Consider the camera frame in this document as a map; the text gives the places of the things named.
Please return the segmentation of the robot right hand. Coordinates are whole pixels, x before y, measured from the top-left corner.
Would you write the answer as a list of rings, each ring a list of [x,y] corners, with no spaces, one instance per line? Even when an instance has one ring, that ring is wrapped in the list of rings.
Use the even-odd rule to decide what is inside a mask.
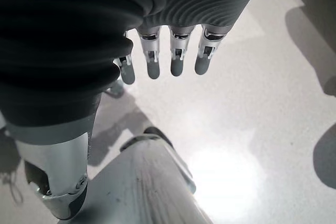
[[[202,75],[249,1],[1,0],[1,114],[28,183],[56,218],[73,218],[84,203],[101,94],[118,78],[135,81],[127,32],[137,30],[156,79],[160,28],[170,28],[171,73],[179,76],[190,34],[202,25]]]

